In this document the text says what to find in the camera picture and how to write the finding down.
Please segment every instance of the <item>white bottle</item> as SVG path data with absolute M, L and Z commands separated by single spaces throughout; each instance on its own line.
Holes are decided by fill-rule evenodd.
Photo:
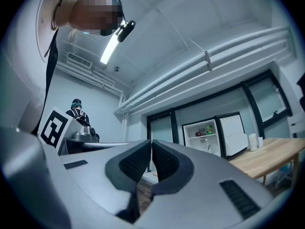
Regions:
M 258 147 L 263 147 L 264 143 L 263 143 L 263 138 L 262 137 L 258 137 Z
M 249 142 L 250 142 L 250 150 L 256 151 L 257 150 L 257 139 L 256 139 L 256 134 L 253 133 L 249 135 Z

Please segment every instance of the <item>shelf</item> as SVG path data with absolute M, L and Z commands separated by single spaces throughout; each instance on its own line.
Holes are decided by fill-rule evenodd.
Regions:
M 202 137 L 208 137 L 208 136 L 212 136 L 212 135 L 217 135 L 217 134 L 214 133 L 214 134 L 210 134 L 210 135 L 202 135 L 202 136 L 188 137 L 188 139 L 202 138 Z

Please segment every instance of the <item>black vent grille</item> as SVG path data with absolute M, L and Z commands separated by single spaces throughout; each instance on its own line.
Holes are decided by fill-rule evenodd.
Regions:
M 220 186 L 243 219 L 251 217 L 260 210 L 258 205 L 233 180 L 222 182 Z
M 72 59 L 74 61 L 77 61 L 77 62 L 79 62 L 79 63 L 81 63 L 83 65 L 86 65 L 88 67 L 90 67 L 90 65 L 91 65 L 91 62 L 89 62 L 89 61 L 87 61 L 85 59 L 82 59 L 82 58 L 80 58 L 80 57 L 78 57 L 78 56 L 76 56 L 74 54 L 71 54 L 71 53 L 69 53 L 68 58 Z
M 87 163 L 88 162 L 86 160 L 80 160 L 80 161 L 77 161 L 77 162 L 65 164 L 64 166 L 67 170 L 69 170 L 69 169 L 73 169 L 73 168 L 78 167 L 78 166 L 83 166 Z

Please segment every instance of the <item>table leg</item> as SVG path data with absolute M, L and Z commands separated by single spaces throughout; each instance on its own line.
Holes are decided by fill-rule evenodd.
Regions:
M 295 186 L 298 168 L 299 168 L 299 154 L 296 154 L 294 156 L 294 171 L 293 171 L 293 174 L 292 174 L 291 187 Z

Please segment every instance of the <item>ceiling light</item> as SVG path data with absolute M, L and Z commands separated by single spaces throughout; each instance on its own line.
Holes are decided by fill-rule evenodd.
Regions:
M 123 20 L 121 22 L 121 25 L 124 25 L 126 26 L 126 22 Z M 117 32 L 120 30 L 120 28 L 117 29 L 117 31 L 111 36 L 104 52 L 103 52 L 103 55 L 101 57 L 101 62 L 103 64 L 107 64 L 108 63 L 108 60 L 110 59 L 114 49 L 116 48 L 116 46 L 119 44 L 119 41 L 118 41 L 118 35 L 117 35 Z

